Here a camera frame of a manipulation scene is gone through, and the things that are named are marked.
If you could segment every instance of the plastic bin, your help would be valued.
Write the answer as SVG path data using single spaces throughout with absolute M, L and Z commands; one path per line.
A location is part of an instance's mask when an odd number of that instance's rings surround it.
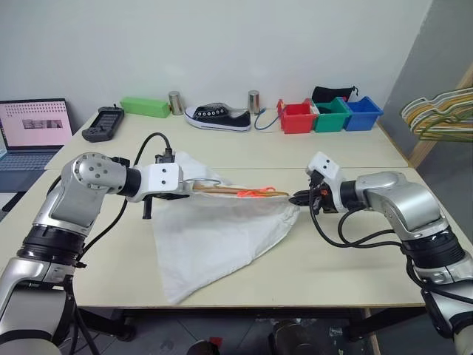
M 350 116 L 350 110 L 341 98 L 334 98 L 331 102 L 317 103 L 319 117 L 314 124 L 316 132 L 338 132 L 341 131 L 345 120 Z
M 314 112 L 311 106 L 312 101 L 310 99 L 306 99 L 302 104 L 289 105 L 285 105 L 282 100 L 279 100 L 277 109 L 284 133 L 309 133 L 317 117 L 317 113 Z
M 383 115 L 382 109 L 371 98 L 365 96 L 360 101 L 345 102 L 350 110 L 350 117 L 345 121 L 347 131 L 369 131 L 372 129 L 379 116 Z

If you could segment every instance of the blue bin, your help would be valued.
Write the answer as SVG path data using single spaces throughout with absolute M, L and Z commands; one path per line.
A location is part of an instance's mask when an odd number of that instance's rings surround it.
M 350 109 L 351 116 L 345 121 L 347 131 L 369 131 L 372 129 L 383 110 L 372 100 L 365 96 L 360 101 L 344 102 Z

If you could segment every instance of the shoe sole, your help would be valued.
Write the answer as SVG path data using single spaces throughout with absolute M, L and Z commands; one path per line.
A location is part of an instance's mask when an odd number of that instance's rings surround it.
M 187 114 L 187 112 L 185 112 L 185 116 L 186 116 L 186 121 L 188 124 L 196 128 L 201 128 L 201 129 L 216 129 L 219 131 L 247 132 L 251 128 L 251 125 L 246 126 L 246 127 L 229 127 L 229 126 L 223 126 L 221 124 L 207 124 L 207 123 L 194 120 L 192 117 L 190 117 Z

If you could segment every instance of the white table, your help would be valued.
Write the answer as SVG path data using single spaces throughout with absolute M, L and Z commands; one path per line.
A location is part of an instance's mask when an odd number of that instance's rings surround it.
M 348 179 L 353 179 L 381 170 L 354 168 L 344 169 L 344 173 Z M 397 170 L 403 172 L 408 180 L 423 183 L 414 169 Z M 248 187 L 272 185 L 290 193 L 307 188 L 307 175 L 303 169 L 220 169 L 218 172 Z M 20 247 L 44 201 L 48 186 L 58 174 L 57 170 L 45 172 L 0 223 L 0 268 L 4 268 L 8 258 Z M 106 196 L 88 240 L 115 218 L 121 201 L 122 197 Z M 88 266 L 78 269 L 74 279 L 79 305 L 173 307 L 163 295 L 152 226 L 150 221 L 141 219 L 142 213 L 141 203 L 129 204 L 116 227 L 84 257 Z M 464 233 L 448 212 L 446 216 L 460 244 L 472 253 L 473 247 Z M 320 216 L 322 227 L 334 238 L 340 217 L 340 214 Z M 346 235 L 352 239 L 389 228 L 389 225 L 381 214 L 360 212 L 347 221 L 345 228 Z M 406 275 L 405 258 L 398 248 L 334 248 L 318 236 L 305 209 L 287 237 L 277 246 L 249 266 L 195 292 L 179 307 L 387 307 L 421 304 L 419 288 Z
M 268 110 L 259 125 L 276 117 Z M 85 124 L 92 123 L 93 115 Z M 126 115 L 111 141 L 89 143 L 81 130 L 56 154 L 46 169 L 62 169 L 65 163 L 83 152 L 100 152 L 133 160 L 143 140 L 153 132 L 164 133 L 173 149 L 186 151 L 215 169 L 304 168 L 317 151 L 322 151 L 342 167 L 406 167 L 407 162 L 384 132 L 375 125 L 371 131 L 331 132 L 285 135 L 276 122 L 267 132 L 235 133 L 197 129 L 184 116 L 153 118 Z M 143 164 L 154 162 L 162 154 L 164 143 L 153 138 L 142 157 Z

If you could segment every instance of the black cable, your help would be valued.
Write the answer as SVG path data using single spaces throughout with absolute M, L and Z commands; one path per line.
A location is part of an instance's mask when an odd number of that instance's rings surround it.
M 82 319 L 81 311 L 79 310 L 77 306 L 75 307 L 74 313 L 75 313 L 75 320 L 77 324 L 79 325 L 79 329 L 81 330 L 82 335 L 84 336 L 84 338 L 86 338 L 87 345 L 90 348 L 90 352 L 92 353 L 92 355 L 101 355 L 100 351 L 97 349 L 97 345 L 95 345 L 94 340 L 90 336 L 89 330 L 86 327 L 86 323 L 84 323 L 84 320 Z
M 160 133 L 160 132 L 152 133 L 144 140 L 143 144 L 141 144 L 140 150 L 138 151 L 138 154 L 135 158 L 133 165 L 138 164 L 138 162 L 140 161 L 141 155 L 143 154 L 143 150 L 146 147 L 146 144 L 148 144 L 151 138 L 156 137 L 157 135 L 159 135 L 164 140 L 164 142 L 166 143 L 166 148 L 171 149 L 171 144 L 169 143 L 169 139 L 163 133 Z
M 46 196 L 50 194 L 52 190 L 58 185 L 58 182 L 61 180 L 61 176 L 59 175 L 54 181 L 52 182 L 51 186 L 48 188 Z
M 361 249 L 375 248 L 375 247 L 378 247 L 378 246 L 402 246 L 398 242 L 380 242 L 380 243 L 369 244 L 369 245 L 366 245 L 366 246 L 361 246 L 362 243 L 366 242 L 367 240 L 373 239 L 374 237 L 394 232 L 391 229 L 387 229 L 387 230 L 384 230 L 384 231 L 377 231 L 376 233 L 372 233 L 370 235 L 367 235 L 366 237 L 361 238 L 360 240 L 357 240 L 357 241 L 352 242 L 352 243 L 343 243 L 343 244 L 341 244 L 341 243 L 334 242 L 333 240 L 331 240 L 324 233 L 324 231 L 322 231 L 321 226 L 319 225 L 319 222 L 317 221 L 316 214 L 313 210 L 313 203 L 314 203 L 314 188 L 310 187 L 310 189 L 309 189 L 309 212 L 310 212 L 310 217 L 312 218 L 313 225 L 316 227 L 316 229 L 319 232 L 319 234 L 321 235 L 321 237 L 324 238 L 324 240 L 332 246 L 336 246 L 337 248 L 352 248 L 352 247 L 358 246 Z
M 77 322 L 74 321 L 74 333 L 72 335 L 71 348 L 69 349 L 69 355 L 75 354 L 75 347 L 77 346 L 77 341 L 79 338 L 79 326 Z
M 160 136 L 164 140 L 164 142 L 166 144 L 166 149 L 171 149 L 171 144 L 169 143 L 169 139 L 163 133 L 160 133 L 160 132 L 152 133 L 148 137 L 146 137 L 146 139 L 141 144 L 140 150 L 138 151 L 138 154 L 135 158 L 135 161 L 134 161 L 133 165 L 136 165 L 140 162 L 140 158 L 141 158 L 141 155 L 143 154 L 143 150 L 145 149 L 146 144 L 153 137 L 156 137 L 156 136 Z M 88 250 L 90 250 L 90 248 L 94 246 L 94 244 L 96 244 L 105 234 L 107 234 L 113 227 L 115 227 L 115 225 L 118 223 L 118 221 L 122 218 L 123 213 L 125 212 L 125 209 L 126 209 L 126 205 L 128 205 L 128 201 L 126 199 L 124 199 L 123 204 L 121 205 L 120 211 L 117 214 L 117 217 L 97 237 L 92 239 L 85 246 L 84 250 L 82 251 L 82 254 L 78 256 L 77 261 L 81 261 L 82 257 L 85 255 L 85 253 L 87 253 Z
M 317 231 L 319 232 L 319 234 L 322 236 L 322 238 L 324 238 L 324 240 L 329 243 L 330 245 L 332 246 L 336 246 L 336 247 L 339 247 L 339 248 L 349 248 L 349 247 L 354 247 L 354 248 L 360 248 L 360 249 L 367 249 L 367 248 L 375 248 L 377 246 L 398 246 L 401 248 L 401 250 L 403 250 L 403 245 L 401 243 L 398 243 L 398 242 L 380 242 L 380 243 L 373 243 L 373 244 L 367 244 L 367 245 L 360 245 L 361 243 L 364 243 L 366 242 L 367 240 L 369 239 L 373 239 L 374 237 L 377 237 L 378 235 L 382 235 L 382 234 L 386 234 L 386 233 L 394 233 L 394 230 L 392 229 L 386 229 L 386 230 L 383 230 L 383 231 L 377 231 L 376 233 L 372 233 L 368 236 L 366 236 L 365 238 L 361 238 L 360 240 L 357 240 L 355 242 L 349 242 L 343 235 L 342 233 L 342 227 L 343 227 L 343 223 L 344 221 L 350 216 L 352 215 L 353 213 L 355 212 L 358 212 L 358 211 L 361 211 L 361 206 L 357 209 L 353 209 L 352 211 L 349 211 L 348 213 L 346 213 L 341 219 L 340 221 L 338 222 L 338 235 L 340 237 L 341 240 L 343 240 L 344 244 L 340 244 L 340 243 L 337 243 L 337 242 L 334 242 L 333 240 L 331 240 L 325 233 L 324 231 L 322 231 L 321 229 L 321 226 L 319 225 L 319 222 L 317 221 L 317 218 L 316 218 L 316 214 L 314 212 L 314 186 L 310 186 L 310 189 L 309 189 L 309 212 L 310 212 L 310 217 L 312 218 L 312 221 L 313 221 L 313 224 L 314 226 L 316 227 Z M 451 298 L 453 300 L 457 300 L 457 301 L 460 301 L 460 302 L 465 302 L 465 303 L 468 303 L 468 304 L 472 304 L 473 305 L 473 299 L 471 298 L 468 298 L 468 297 L 464 297 L 464 296 L 460 296 L 460 295 L 457 295 L 457 294 L 452 294 L 450 292 L 447 292 L 447 291 L 444 291 L 444 290 L 441 290 L 438 288 L 438 286 L 436 285 L 432 285 L 432 284 L 428 284 L 428 283 L 424 283 L 422 280 L 418 279 L 417 277 L 417 274 L 415 273 L 415 270 L 414 270 L 414 265 L 412 263 L 412 258 L 410 256 L 406 256 L 407 258 L 407 263 L 406 263 L 406 273 L 407 275 L 409 276 L 409 278 L 419 287 L 421 287 L 422 289 L 425 289 L 429 292 L 432 292 L 432 293 L 436 293 L 436 294 L 439 294 L 441 296 L 444 296 L 444 297 L 447 297 L 447 298 Z
M 394 242 L 394 241 L 389 241 L 389 242 L 380 242 L 380 243 L 372 243 L 372 244 L 362 244 L 362 243 L 365 243 L 367 242 L 368 240 L 371 240 L 373 238 L 376 238 L 376 237 L 379 237 L 380 235 L 383 235 L 383 234 L 394 234 L 394 229 L 384 229 L 382 231 L 377 231 L 375 233 L 372 233 L 364 238 L 361 238 L 360 240 L 357 240 L 355 242 L 349 242 L 345 236 L 343 235 L 343 225 L 345 223 L 345 220 L 347 220 L 347 218 L 349 216 L 351 216 L 352 214 L 356 213 L 356 212 L 359 212 L 359 211 L 362 211 L 366 208 L 366 206 L 359 206 L 359 207 L 356 207 L 354 209 L 352 209 L 351 211 L 348 211 L 347 213 L 345 213 L 343 215 L 343 217 L 340 219 L 340 221 L 338 222 L 338 228 L 337 228 L 337 231 L 338 231 L 338 236 L 340 237 L 340 239 L 345 243 L 345 244 L 350 244 L 353 246 L 353 248 L 358 248 L 358 249 L 369 249 L 369 248 L 375 248 L 376 246 L 398 246 L 399 248 L 402 248 L 402 244 L 399 243 L 399 242 Z
M 343 243 L 345 243 L 345 244 L 350 244 L 350 242 L 349 242 L 347 239 L 345 239 L 345 236 L 344 236 L 343 233 L 341 232 L 341 228 L 343 227 L 343 223 L 345 223 L 345 220 L 346 220 L 349 216 L 351 216 L 352 214 L 354 214 L 354 213 L 356 213 L 356 212 L 363 211 L 365 208 L 366 208 L 365 205 L 356 207 L 356 208 L 354 208 L 354 209 L 348 211 L 347 213 L 345 213 L 345 214 L 341 217 L 340 221 L 338 222 L 338 236 L 340 237 L 340 239 L 341 239 L 341 241 L 342 241 Z
M 94 335 L 94 337 L 92 338 L 92 340 L 95 341 L 95 340 L 98 338 L 99 335 L 100 335 L 100 334 Z M 85 349 L 87 346 L 89 346 L 89 344 L 87 344 L 87 343 L 84 344 L 84 345 L 82 345 L 79 349 L 77 349 L 76 351 L 74 351 L 74 354 L 76 354 L 76 353 L 78 353 L 79 351 Z
M 120 211 L 117 214 L 117 217 L 109 224 L 108 227 L 106 227 L 97 237 L 92 239 L 87 245 L 85 246 L 84 250 L 82 251 L 82 254 L 77 257 L 77 261 L 81 261 L 82 257 L 85 255 L 85 253 L 88 252 L 88 250 L 94 246 L 105 234 L 107 234 L 110 229 L 115 227 L 115 225 L 118 223 L 118 221 L 121 219 L 123 216 L 123 213 L 125 212 L 126 205 L 128 204 L 128 201 L 125 199 L 123 200 L 123 203 L 121 205 Z
M 451 298 L 453 300 L 457 300 L 457 301 L 460 301 L 460 302 L 465 302 L 465 303 L 468 303 L 470 305 L 473 305 L 473 299 L 471 298 L 468 298 L 468 297 L 464 297 L 464 296 L 460 296 L 458 294 L 452 294 L 450 292 L 447 292 L 447 291 L 444 291 L 444 290 L 441 290 L 439 289 L 439 287 L 437 285 L 432 285 L 432 284 L 428 284 L 428 283 L 424 283 L 422 280 L 420 280 L 418 277 L 417 277 L 417 274 L 415 273 L 414 271 L 414 265 L 412 263 L 412 258 L 409 257 L 409 256 L 406 256 L 407 258 L 407 262 L 406 262 L 406 273 L 407 275 L 409 276 L 409 278 L 417 285 L 419 286 L 420 288 L 424 288 L 426 289 L 427 291 L 429 292 L 432 292 L 432 293 L 435 293 L 435 294 L 439 294 L 441 296 L 444 296 L 444 297 L 447 297 L 447 298 Z

